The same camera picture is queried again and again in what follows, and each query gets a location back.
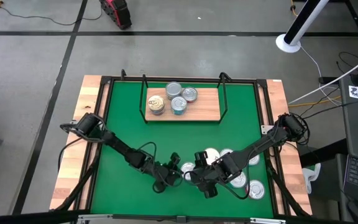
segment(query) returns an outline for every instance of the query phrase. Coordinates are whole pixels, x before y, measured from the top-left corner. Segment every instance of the concrete floor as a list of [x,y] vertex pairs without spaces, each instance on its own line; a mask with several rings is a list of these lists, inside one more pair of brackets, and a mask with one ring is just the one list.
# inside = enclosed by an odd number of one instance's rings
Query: concrete floor
[[[76,20],[82,0],[15,1],[5,7],[14,14],[40,15],[59,22]],[[294,20],[290,1],[276,0],[127,0],[133,31],[285,32]],[[298,11],[303,3],[297,2]],[[358,1],[354,2],[358,13]],[[84,17],[100,13],[89,0]],[[72,31],[41,19],[21,19],[0,10],[0,30]],[[80,31],[118,31],[104,13],[97,21],[82,21]],[[308,32],[357,32],[341,3],[330,3]],[[0,36],[0,215],[9,213],[25,163],[59,73],[70,36]],[[305,37],[303,47],[326,76],[339,76],[338,53],[358,55],[358,38]],[[58,127],[71,120],[83,75],[216,77],[282,79],[287,100],[318,86],[315,64],[299,51],[285,54],[275,37],[218,36],[78,36],[67,65],[42,152],[25,201],[24,213],[47,211],[57,176],[57,159],[66,142]],[[317,93],[303,102],[316,101]],[[331,106],[315,106],[311,111]],[[294,109],[301,113],[304,108]],[[321,147],[344,137],[340,109],[309,120],[310,146]],[[319,129],[321,124],[329,124]]]

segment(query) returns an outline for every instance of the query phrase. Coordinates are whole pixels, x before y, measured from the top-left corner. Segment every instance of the wooden table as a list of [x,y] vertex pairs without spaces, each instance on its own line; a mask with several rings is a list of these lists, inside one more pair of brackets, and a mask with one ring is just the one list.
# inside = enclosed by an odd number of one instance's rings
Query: wooden table
[[[96,106],[96,99],[99,93],[99,86],[102,76],[100,75],[85,75],[83,83],[80,90],[80,95],[76,104],[73,120],[80,120],[85,113],[93,113],[94,107]],[[272,110],[272,115],[274,119],[278,115],[287,113],[287,100],[285,98],[283,84],[281,80],[266,80],[268,97],[270,98],[270,108]],[[102,116],[104,113],[104,106],[106,103],[108,86],[106,85],[101,92],[103,93],[99,115]],[[259,95],[262,107],[262,114],[264,117],[264,124],[268,124],[267,117],[267,106],[265,102],[264,91],[260,87]],[[75,140],[77,137],[73,134],[68,135],[67,143]],[[80,178],[81,167],[83,165],[84,156],[85,156],[86,142],[80,140],[74,145],[66,149],[63,155],[62,164],[60,166],[60,171],[58,173],[55,190],[53,192],[52,201],[50,203],[50,208],[58,207],[64,199],[70,194],[74,189],[75,185],[78,183]],[[288,190],[291,192],[295,200],[301,205],[301,207],[311,214],[311,207],[306,192],[305,180],[302,174],[302,168],[300,164],[300,159],[298,151],[284,144],[281,154],[281,162],[283,168],[283,174],[285,179],[285,185]],[[85,201],[88,193],[89,181],[83,189],[83,193],[80,200],[79,208],[85,208]],[[284,214],[282,196],[279,188],[275,185],[277,207],[279,214]]]

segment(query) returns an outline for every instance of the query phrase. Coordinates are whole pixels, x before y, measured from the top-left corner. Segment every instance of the can lid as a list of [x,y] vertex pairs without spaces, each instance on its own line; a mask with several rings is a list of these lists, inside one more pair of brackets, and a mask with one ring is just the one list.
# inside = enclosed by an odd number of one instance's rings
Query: can lid
[[164,99],[161,96],[155,95],[151,96],[149,100],[147,100],[147,105],[151,110],[160,110],[164,107]]
[[241,188],[247,183],[247,177],[244,172],[241,172],[240,176],[230,181],[230,184],[235,188]]
[[219,159],[220,157],[219,152],[214,148],[207,148],[205,151],[207,154],[206,163],[208,165],[211,165],[216,159]]
[[[183,172],[183,175],[185,175],[186,172],[193,170],[195,167],[194,163],[192,162],[186,162],[182,165],[182,167],[180,168],[180,170]],[[190,174],[187,173],[185,176],[186,180],[191,180]]]
[[251,180],[249,183],[250,185],[250,192],[249,195],[253,199],[261,199],[265,194],[264,185],[259,182],[258,180]]
[[181,96],[177,96],[171,101],[171,108],[174,110],[184,110],[186,109],[186,105],[187,101]]
[[198,92],[193,87],[186,87],[181,92],[182,97],[184,97],[185,100],[188,101],[194,101],[197,99]]
[[180,95],[181,85],[177,82],[170,82],[166,85],[165,91],[167,92],[167,95],[170,96]]
[[221,153],[220,153],[220,156],[222,157],[222,156],[224,156],[224,155],[226,155],[227,153],[232,153],[233,152],[233,150],[231,150],[231,149],[223,149],[222,151],[221,151]]
[[258,164],[259,159],[260,159],[260,156],[256,155],[255,157],[253,157],[252,159],[249,160],[248,164],[251,166],[256,165],[256,164]]

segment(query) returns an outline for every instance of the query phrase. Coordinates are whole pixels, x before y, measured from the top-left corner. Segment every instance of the tin can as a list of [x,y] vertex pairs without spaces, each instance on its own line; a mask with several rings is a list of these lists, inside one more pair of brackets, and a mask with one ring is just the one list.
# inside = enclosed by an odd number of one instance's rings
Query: tin can
[[248,162],[248,164],[249,164],[250,166],[254,166],[254,165],[258,164],[259,159],[260,159],[260,156],[257,155],[257,156],[255,156],[255,157],[253,157],[252,159],[250,159],[249,162]]
[[194,103],[197,100],[198,92],[193,87],[186,87],[182,90],[181,95],[187,103]]
[[220,157],[219,152],[214,148],[207,148],[205,151],[207,154],[206,163],[208,165],[211,165],[216,159],[219,159]]
[[244,172],[241,172],[240,176],[234,178],[230,181],[230,184],[235,188],[242,188],[247,183],[247,177]]
[[161,96],[151,96],[147,100],[147,106],[154,115],[161,115],[165,111],[164,99]]
[[[194,169],[195,165],[192,162],[186,162],[182,165],[182,167],[180,168],[180,170],[183,172],[183,175],[185,175],[186,172],[188,171],[192,171]],[[191,177],[190,174],[187,173],[186,176],[184,176],[184,178],[188,181],[191,181]]]
[[181,97],[177,96],[171,101],[171,110],[174,115],[183,115],[186,111],[187,102]]
[[169,100],[174,99],[177,96],[180,96],[181,85],[177,82],[170,82],[165,87],[165,92]]
[[251,180],[251,182],[249,182],[250,185],[250,192],[249,192],[249,196],[252,199],[256,199],[259,200],[262,197],[264,197],[265,195],[265,188],[264,185],[258,181],[258,180]]
[[232,152],[233,152],[233,150],[231,150],[231,149],[223,149],[221,151],[220,156],[222,157],[222,156],[226,155],[227,153],[232,153]]

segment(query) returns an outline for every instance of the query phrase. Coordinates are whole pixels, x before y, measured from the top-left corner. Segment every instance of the green tabletop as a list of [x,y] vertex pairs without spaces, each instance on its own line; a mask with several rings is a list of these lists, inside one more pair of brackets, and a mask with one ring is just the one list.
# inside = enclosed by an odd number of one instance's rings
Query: green tabletop
[[[165,85],[149,83],[151,88]],[[182,83],[182,86],[216,87],[206,83]],[[207,147],[218,151],[225,148],[241,150],[261,137],[253,85],[226,85],[228,111],[220,124],[202,121],[152,121],[146,124],[139,113],[140,87],[141,82],[114,83],[106,125],[130,147],[155,142],[156,160],[161,163],[168,162],[173,152],[181,157],[180,166],[185,162],[194,163],[194,153]],[[153,146],[144,150],[152,154]],[[265,187],[262,199],[239,200],[221,186],[218,186],[218,196],[206,199],[195,186],[185,182],[156,194],[152,190],[153,178],[129,167],[122,155],[103,146],[91,213],[272,218],[264,155],[260,156],[260,162],[249,170],[250,179],[261,181]],[[244,189],[235,191],[245,195]]]

